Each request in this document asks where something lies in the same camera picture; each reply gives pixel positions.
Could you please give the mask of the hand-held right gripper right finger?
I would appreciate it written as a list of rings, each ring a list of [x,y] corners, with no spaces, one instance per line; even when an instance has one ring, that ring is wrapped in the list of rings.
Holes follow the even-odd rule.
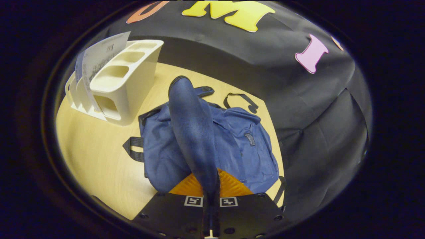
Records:
[[[228,172],[218,169],[220,180],[217,237],[265,239],[290,227],[283,210],[264,192],[253,193]]]

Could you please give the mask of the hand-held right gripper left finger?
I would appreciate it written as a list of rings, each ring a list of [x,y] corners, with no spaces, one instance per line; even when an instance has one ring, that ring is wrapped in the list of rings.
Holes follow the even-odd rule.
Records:
[[[132,222],[162,239],[204,238],[203,190],[193,174],[170,192],[156,193]]]

